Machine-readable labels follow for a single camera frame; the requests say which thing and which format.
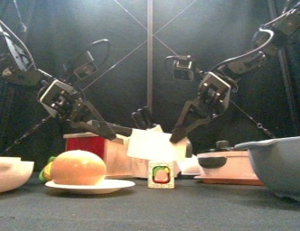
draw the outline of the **gray table surface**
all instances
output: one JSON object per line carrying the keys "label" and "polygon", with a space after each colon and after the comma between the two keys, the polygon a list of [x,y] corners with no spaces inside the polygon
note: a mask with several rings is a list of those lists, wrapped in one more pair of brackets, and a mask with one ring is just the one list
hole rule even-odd
{"label": "gray table surface", "polygon": [[33,173],[0,193],[0,231],[8,230],[300,230],[300,202],[262,186],[175,180],[148,189],[145,180],[109,194],[80,195],[44,186]]}

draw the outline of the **white paper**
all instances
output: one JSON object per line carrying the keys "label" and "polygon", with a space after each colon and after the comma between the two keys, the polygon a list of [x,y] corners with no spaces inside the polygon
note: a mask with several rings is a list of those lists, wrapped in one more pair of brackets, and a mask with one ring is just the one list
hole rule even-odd
{"label": "white paper", "polygon": [[155,161],[183,161],[187,138],[179,142],[168,141],[171,134],[155,130],[132,129],[127,155]]}

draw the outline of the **gray mixing bowl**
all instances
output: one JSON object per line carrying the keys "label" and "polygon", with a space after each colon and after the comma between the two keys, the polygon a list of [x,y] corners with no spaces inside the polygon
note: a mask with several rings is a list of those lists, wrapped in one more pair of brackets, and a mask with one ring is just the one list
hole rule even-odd
{"label": "gray mixing bowl", "polygon": [[300,136],[240,143],[247,149],[256,177],[280,198],[300,201]]}

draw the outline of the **pot handle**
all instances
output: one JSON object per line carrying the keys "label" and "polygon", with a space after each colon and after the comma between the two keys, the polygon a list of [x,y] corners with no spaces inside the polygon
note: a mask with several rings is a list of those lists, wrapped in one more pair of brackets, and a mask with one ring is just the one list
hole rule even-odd
{"label": "pot handle", "polygon": [[275,139],[266,140],[266,141],[258,141],[258,142],[247,142],[247,143],[239,143],[234,145],[235,150],[242,150],[242,149],[254,149],[256,147],[262,146],[270,146],[276,142]]}
{"label": "pot handle", "polygon": [[219,157],[199,157],[198,163],[204,169],[218,169],[227,162],[227,158],[224,156]]}

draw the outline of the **black curtain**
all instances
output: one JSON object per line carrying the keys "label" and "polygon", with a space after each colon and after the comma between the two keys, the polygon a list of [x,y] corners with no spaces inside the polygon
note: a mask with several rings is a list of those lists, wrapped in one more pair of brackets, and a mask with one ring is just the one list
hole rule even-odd
{"label": "black curtain", "polygon": [[[198,68],[207,71],[220,61],[250,49],[259,25],[270,20],[266,0],[153,0],[153,46],[148,51],[145,0],[16,2],[26,32],[18,29],[13,1],[0,1],[0,18],[24,40],[37,68],[53,77],[63,77],[63,64],[91,42],[109,40],[107,61],[92,76],[75,82],[109,123],[133,127],[131,112],[147,104],[147,52],[152,52],[152,114],[155,122],[168,133],[183,102],[196,96],[198,80],[183,82],[172,79],[163,65],[164,58],[173,54],[191,55]],[[91,54],[99,64],[105,56],[105,47],[97,46]],[[298,60],[292,64],[300,69],[300,50],[288,55]],[[292,78],[292,83],[300,81],[300,74],[292,74]],[[239,91],[231,94],[231,100],[240,109],[276,137],[295,135],[284,93],[279,62],[272,58],[262,68],[243,75]],[[14,89],[0,151],[47,117],[34,97],[34,91]],[[52,119],[10,150],[9,155],[34,160],[34,168],[40,169],[48,156],[64,151],[61,137],[71,132],[80,131],[71,130],[67,123]],[[243,112],[230,105],[226,114],[207,127],[195,129],[188,138],[198,153],[212,148],[216,140],[228,140],[234,145],[268,139],[268,136]]]}

